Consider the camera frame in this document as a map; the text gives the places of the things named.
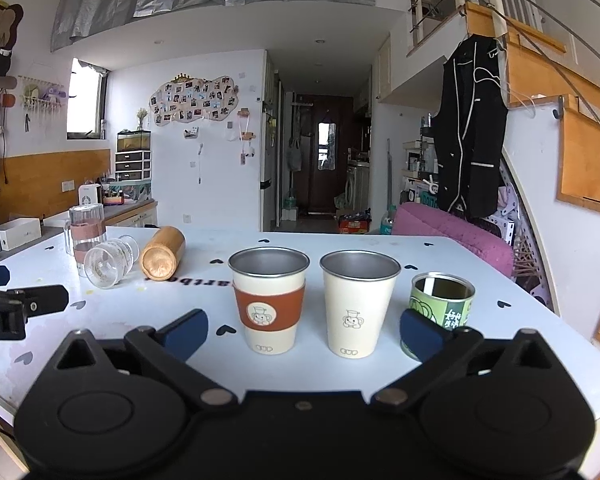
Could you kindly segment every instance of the pink sofa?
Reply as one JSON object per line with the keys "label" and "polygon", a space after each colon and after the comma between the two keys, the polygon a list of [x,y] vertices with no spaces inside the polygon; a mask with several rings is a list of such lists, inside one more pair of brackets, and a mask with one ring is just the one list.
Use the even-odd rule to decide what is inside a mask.
{"label": "pink sofa", "polygon": [[513,249],[501,238],[440,209],[408,202],[395,214],[392,235],[452,238],[508,278],[513,273]]}

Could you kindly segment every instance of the cup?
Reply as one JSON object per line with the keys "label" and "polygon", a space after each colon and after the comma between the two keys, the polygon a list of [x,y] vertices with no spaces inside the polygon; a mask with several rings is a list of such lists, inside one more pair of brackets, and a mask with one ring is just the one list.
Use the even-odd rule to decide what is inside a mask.
{"label": "cup", "polygon": [[249,347],[259,354],[290,350],[302,310],[309,257],[282,247],[256,247],[233,254],[235,299]]}
{"label": "cup", "polygon": [[349,359],[370,355],[378,342],[400,264],[371,251],[337,251],[323,256],[320,266],[329,348]]}
{"label": "cup", "polygon": [[[412,308],[440,325],[453,330],[466,324],[475,287],[467,280],[442,272],[418,274],[411,282],[411,297],[408,308]],[[409,357],[419,359],[411,352],[408,341],[400,338],[400,346]]]}
{"label": "cup", "polygon": [[136,241],[123,235],[89,249],[84,257],[84,272],[98,288],[111,288],[129,273],[139,255]]}
{"label": "cup", "polygon": [[64,244],[72,247],[78,274],[84,272],[84,257],[89,249],[107,240],[102,204],[76,205],[69,209],[69,219],[64,222]]}

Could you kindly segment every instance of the can rim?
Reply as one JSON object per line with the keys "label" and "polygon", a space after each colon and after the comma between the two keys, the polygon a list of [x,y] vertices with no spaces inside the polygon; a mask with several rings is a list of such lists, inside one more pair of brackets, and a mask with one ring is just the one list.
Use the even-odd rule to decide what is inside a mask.
{"label": "can rim", "polygon": [[462,298],[462,300],[449,300],[448,298],[440,298],[438,296],[434,296],[433,294],[426,294],[426,296],[429,296],[430,298],[434,298],[435,300],[448,301],[449,303],[463,303],[467,300],[472,299],[475,296],[475,286],[473,283],[469,282],[468,280],[466,280],[464,278],[460,278],[460,276],[456,276],[454,274],[447,274],[446,272],[437,272],[437,271],[433,271],[433,270],[431,272],[423,272],[422,274],[418,274],[417,276],[414,276],[413,279],[411,280],[411,287],[415,288],[416,282],[419,282],[423,278],[445,278],[452,282],[460,283],[460,285],[464,285],[471,293],[467,298]]}
{"label": "can rim", "polygon": [[[280,272],[278,274],[260,274],[258,272],[249,272],[247,270],[238,269],[234,265],[235,259],[242,254],[254,253],[257,251],[271,251],[271,250],[285,251],[285,252],[289,252],[289,253],[299,254],[302,257],[302,259],[304,260],[304,264],[296,270],[292,270],[290,272]],[[304,270],[306,270],[307,267],[309,267],[310,263],[311,263],[311,260],[302,251],[297,251],[295,249],[290,249],[288,247],[250,247],[250,248],[243,249],[241,251],[238,251],[237,253],[232,254],[231,256],[229,256],[229,260],[227,262],[227,264],[229,265],[229,268],[233,272],[240,274],[241,276],[251,276],[252,278],[284,278],[285,276],[293,276],[294,274],[299,274],[300,272],[303,272]]]}
{"label": "can rim", "polygon": [[[395,264],[395,267],[397,270],[393,274],[390,274],[387,276],[381,276],[380,278],[357,278],[355,276],[345,276],[344,274],[340,274],[338,272],[335,272],[334,270],[331,270],[331,269],[328,269],[327,267],[325,267],[325,264],[324,264],[325,258],[327,258],[328,256],[331,256],[333,254],[341,254],[341,253],[342,254],[345,254],[345,253],[372,254],[373,256],[381,256],[383,258],[386,258],[387,260],[390,260],[391,263]],[[322,267],[322,270],[324,270],[324,272],[330,274],[331,276],[336,276],[336,278],[342,278],[343,280],[351,280],[353,282],[384,282],[384,280],[390,280],[392,278],[395,278],[398,274],[400,274],[400,271],[402,270],[402,266],[395,258],[392,258],[391,256],[388,256],[387,254],[377,253],[375,251],[364,251],[364,250],[360,250],[360,249],[333,251],[331,253],[325,254],[323,257],[320,258],[320,266]]]}

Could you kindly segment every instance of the green tin can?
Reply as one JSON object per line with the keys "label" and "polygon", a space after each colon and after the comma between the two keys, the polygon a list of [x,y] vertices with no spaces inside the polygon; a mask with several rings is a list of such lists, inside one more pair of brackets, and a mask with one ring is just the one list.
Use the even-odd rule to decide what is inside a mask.
{"label": "green tin can", "polygon": [[[426,272],[411,281],[409,306],[447,330],[466,324],[475,287],[467,280],[444,274]],[[405,354],[418,359],[410,350],[408,341],[400,341]]]}

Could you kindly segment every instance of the window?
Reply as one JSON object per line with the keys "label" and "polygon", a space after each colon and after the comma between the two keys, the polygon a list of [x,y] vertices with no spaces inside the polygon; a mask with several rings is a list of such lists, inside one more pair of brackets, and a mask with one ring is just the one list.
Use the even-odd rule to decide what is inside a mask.
{"label": "window", "polygon": [[107,73],[104,68],[74,58],[66,112],[67,139],[104,139]]}
{"label": "window", "polygon": [[318,170],[336,169],[336,125],[318,124]]}

